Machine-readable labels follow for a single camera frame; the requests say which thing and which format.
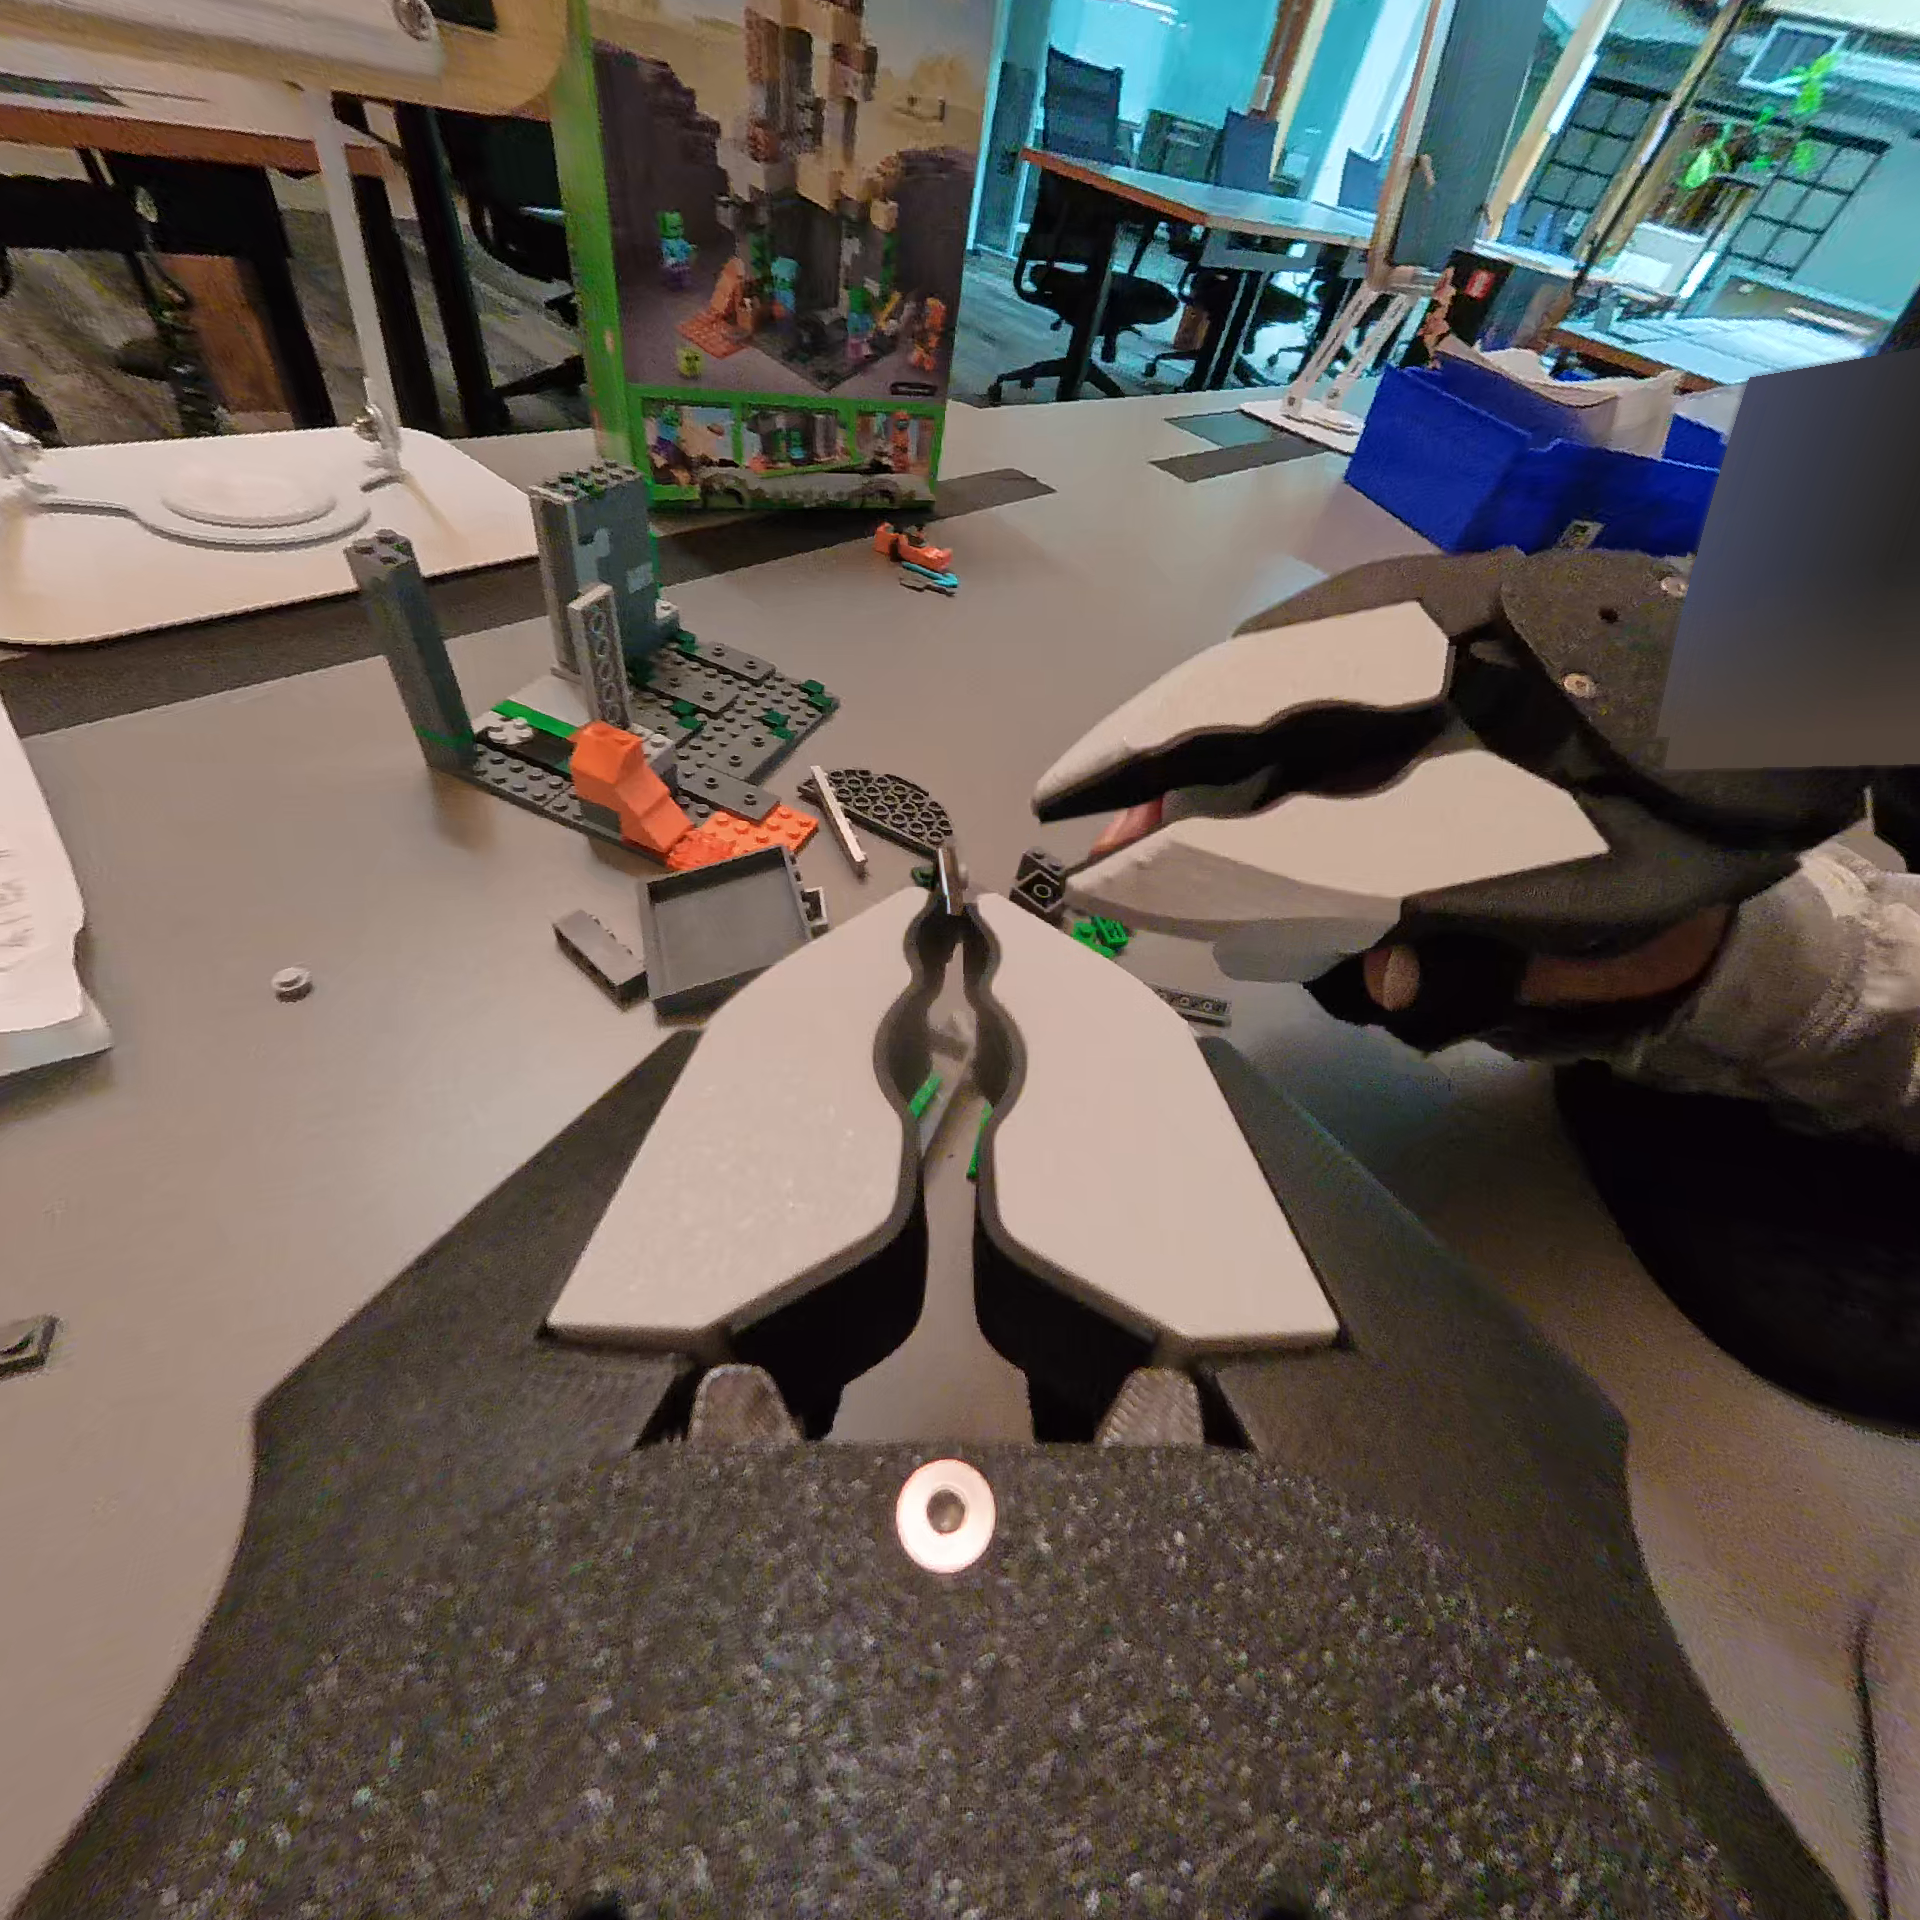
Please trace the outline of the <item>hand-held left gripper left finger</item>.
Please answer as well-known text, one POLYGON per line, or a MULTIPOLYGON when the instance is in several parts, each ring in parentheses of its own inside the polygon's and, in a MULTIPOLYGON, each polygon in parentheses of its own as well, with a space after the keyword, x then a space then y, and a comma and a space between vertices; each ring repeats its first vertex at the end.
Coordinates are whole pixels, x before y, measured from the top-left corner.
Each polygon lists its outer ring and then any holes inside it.
POLYGON ((929 893, 891 893, 709 1016, 550 1312, 554 1336, 718 1354, 891 1243, 921 1174, 929 893))

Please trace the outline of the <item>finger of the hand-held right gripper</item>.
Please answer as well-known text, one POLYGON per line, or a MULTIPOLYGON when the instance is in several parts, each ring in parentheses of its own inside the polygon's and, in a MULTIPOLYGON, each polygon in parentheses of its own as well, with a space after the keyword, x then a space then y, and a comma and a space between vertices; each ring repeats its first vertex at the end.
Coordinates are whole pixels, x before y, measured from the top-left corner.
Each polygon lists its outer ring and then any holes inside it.
POLYGON ((1353 799, 1451 742, 1456 642, 1416 604, 1254 630, 1178 662, 1038 781, 1047 824, 1247 787, 1353 799))
POLYGON ((1562 787, 1487 750, 1376 791, 1190 811, 1071 877, 1072 900, 1213 948, 1234 980, 1306 982, 1379 946, 1416 896, 1608 851, 1562 787))

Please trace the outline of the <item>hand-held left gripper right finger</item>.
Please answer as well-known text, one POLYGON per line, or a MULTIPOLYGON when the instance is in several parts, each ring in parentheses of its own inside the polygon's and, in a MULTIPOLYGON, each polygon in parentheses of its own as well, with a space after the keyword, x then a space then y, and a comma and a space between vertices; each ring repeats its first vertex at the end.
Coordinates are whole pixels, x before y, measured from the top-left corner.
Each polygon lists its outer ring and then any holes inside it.
POLYGON ((974 918, 1003 1054, 979 1173, 1007 1254, 1171 1356, 1327 1349, 1337 1312, 1190 1022, 1007 896, 974 918))

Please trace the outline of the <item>person's right forearm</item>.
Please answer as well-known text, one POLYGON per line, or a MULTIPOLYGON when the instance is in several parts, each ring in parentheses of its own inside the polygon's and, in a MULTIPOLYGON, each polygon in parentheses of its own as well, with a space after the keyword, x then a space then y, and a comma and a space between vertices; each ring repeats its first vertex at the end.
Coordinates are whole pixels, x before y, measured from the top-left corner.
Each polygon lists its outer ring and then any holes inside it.
POLYGON ((1918 877, 1840 842, 1736 911, 1707 973, 1616 1048, 1627 1082, 1918 1149, 1918 877))

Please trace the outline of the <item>grey lego brick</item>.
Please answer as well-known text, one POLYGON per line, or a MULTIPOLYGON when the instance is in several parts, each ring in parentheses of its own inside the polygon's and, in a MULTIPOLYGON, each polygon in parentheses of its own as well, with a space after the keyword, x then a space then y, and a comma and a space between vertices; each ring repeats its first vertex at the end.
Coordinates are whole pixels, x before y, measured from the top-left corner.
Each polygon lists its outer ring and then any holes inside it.
POLYGON ((554 935, 565 957, 613 1004, 634 1006, 647 996, 650 976, 640 952, 594 915, 576 907, 554 920, 554 935))

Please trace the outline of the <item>orange lego plate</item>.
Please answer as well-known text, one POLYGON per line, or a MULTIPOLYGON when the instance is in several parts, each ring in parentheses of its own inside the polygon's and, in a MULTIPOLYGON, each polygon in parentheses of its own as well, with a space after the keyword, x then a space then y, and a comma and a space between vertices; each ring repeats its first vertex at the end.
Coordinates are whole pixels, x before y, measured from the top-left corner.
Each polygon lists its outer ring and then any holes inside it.
POLYGON ((795 855, 819 829, 819 815, 782 803, 758 820, 718 806, 663 855, 663 863, 673 874, 689 874, 769 848, 785 848, 795 855))

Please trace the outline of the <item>thin light grey lego plate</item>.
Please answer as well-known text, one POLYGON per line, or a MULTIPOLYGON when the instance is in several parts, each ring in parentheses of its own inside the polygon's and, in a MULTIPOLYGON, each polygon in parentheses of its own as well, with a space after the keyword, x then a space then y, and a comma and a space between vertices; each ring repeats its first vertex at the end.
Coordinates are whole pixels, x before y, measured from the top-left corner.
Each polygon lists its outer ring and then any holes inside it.
POLYGON ((857 832, 851 823, 851 815, 848 815, 843 803, 838 796, 832 776, 829 775, 829 771, 824 766, 813 763, 808 767, 806 787, 808 787, 816 808, 822 811, 824 823, 832 832, 832 842, 839 846, 841 855, 846 858, 854 876, 857 876, 859 880, 867 880, 871 876, 871 860, 869 860, 869 853, 865 851, 863 842, 857 839, 857 832))

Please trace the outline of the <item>dark grey half-round lego plate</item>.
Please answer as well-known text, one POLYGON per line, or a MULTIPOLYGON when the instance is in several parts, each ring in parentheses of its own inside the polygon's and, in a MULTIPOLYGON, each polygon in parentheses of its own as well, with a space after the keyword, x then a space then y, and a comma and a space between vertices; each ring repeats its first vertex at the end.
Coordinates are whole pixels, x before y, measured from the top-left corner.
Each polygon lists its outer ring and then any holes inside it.
POLYGON ((857 829, 921 858, 938 858, 941 848, 954 839, 946 806, 901 775, 834 767, 829 779, 839 808, 857 829))

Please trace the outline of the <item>orange lego slope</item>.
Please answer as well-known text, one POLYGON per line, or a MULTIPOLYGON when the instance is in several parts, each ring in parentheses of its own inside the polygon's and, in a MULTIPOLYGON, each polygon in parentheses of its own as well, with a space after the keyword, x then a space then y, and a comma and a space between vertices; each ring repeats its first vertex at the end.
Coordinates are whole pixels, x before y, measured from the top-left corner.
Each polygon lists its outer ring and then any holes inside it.
POLYGON ((592 720, 570 742, 567 779, 583 820, 650 858, 671 858, 695 832, 678 771, 673 742, 656 731, 592 720))

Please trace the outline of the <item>grey lego baseplate build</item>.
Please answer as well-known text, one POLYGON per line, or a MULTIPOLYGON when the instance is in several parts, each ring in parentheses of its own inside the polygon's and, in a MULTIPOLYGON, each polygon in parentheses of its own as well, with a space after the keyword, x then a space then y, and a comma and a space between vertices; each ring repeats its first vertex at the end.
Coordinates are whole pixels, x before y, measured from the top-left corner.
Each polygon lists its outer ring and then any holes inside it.
POLYGON ((771 773, 838 712, 816 679, 790 679, 758 656, 697 640, 673 615, 658 653, 634 675, 617 635, 616 596, 597 586, 567 608, 578 679, 554 675, 542 695, 571 693, 583 717, 554 706, 498 701, 471 720, 477 759, 451 775, 608 848, 611 829, 583 820, 570 783, 570 742, 592 720, 663 733, 678 755, 680 803, 693 823, 727 808, 747 820, 781 803, 771 773))
POLYGON ((545 479, 528 501, 558 672, 567 679, 583 672, 570 638, 571 602, 607 586, 616 596, 623 653, 639 675, 674 630, 658 613, 658 552, 646 472, 597 459, 545 479))

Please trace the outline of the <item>lego set box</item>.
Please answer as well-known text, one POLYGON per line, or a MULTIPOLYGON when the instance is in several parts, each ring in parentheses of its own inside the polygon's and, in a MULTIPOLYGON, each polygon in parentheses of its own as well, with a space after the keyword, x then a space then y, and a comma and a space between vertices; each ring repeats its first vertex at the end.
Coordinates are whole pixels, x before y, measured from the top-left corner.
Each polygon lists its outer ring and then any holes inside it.
POLYGON ((567 5, 550 114, 592 423, 656 504, 933 502, 994 18, 567 5))

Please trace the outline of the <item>blue storage bin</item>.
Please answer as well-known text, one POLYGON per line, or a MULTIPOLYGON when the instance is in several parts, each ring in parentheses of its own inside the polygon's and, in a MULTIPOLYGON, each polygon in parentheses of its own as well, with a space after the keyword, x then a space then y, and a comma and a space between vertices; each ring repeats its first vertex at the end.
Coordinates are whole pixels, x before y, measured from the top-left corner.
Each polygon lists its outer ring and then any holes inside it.
POLYGON ((1347 485, 1449 555, 1589 546, 1688 557, 1728 436, 1679 416, 1657 454, 1576 439, 1574 408, 1454 357, 1382 373, 1347 485))

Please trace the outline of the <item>black office chair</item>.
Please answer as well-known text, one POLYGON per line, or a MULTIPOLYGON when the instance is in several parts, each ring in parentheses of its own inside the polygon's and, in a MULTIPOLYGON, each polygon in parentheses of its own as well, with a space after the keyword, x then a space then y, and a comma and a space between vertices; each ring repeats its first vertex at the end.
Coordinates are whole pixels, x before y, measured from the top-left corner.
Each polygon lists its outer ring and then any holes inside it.
MULTIPOLYGON (((1118 164, 1121 85, 1121 68, 1049 45, 1041 117, 1045 154, 1118 164)), ((1016 298, 1069 327, 1069 351, 998 375, 987 405, 1002 405, 1009 382, 1029 394, 1043 379, 1055 379, 1058 399, 1080 398, 1086 383, 1118 398, 1121 383, 1093 366, 1096 347, 1114 358, 1125 328, 1178 315, 1179 300, 1166 284, 1114 268, 1125 213, 1128 204, 1041 168, 1035 213, 1016 261, 1016 298)))
MULTIPOLYGON (((1277 198, 1277 124, 1254 111, 1229 111, 1214 143, 1208 174, 1209 210, 1251 213, 1258 200, 1277 198)), ((1289 242, 1256 231, 1245 221, 1176 226, 1169 247, 1183 263, 1178 298, 1183 303, 1171 347, 1163 357, 1190 360, 1190 394, 1221 389, 1245 373, 1245 351, 1261 327, 1297 320, 1306 303, 1277 288, 1272 268, 1289 242)))

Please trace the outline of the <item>white printed paper bag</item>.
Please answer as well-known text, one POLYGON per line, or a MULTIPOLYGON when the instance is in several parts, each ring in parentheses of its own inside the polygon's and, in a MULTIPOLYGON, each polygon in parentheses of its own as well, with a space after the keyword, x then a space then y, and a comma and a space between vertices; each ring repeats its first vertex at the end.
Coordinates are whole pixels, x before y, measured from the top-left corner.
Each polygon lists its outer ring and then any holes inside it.
POLYGON ((2 710, 2 1078, 113 1045, 81 980, 86 902, 30 757, 2 710))

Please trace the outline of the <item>dark grey lego window frame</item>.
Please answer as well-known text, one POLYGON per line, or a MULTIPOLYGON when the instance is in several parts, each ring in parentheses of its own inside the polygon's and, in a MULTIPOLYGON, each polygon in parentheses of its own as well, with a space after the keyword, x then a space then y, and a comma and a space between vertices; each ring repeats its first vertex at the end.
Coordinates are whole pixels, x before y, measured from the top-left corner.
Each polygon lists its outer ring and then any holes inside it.
POLYGON ((711 1012, 816 933, 787 848, 642 880, 639 918, 647 996, 665 1019, 711 1012))

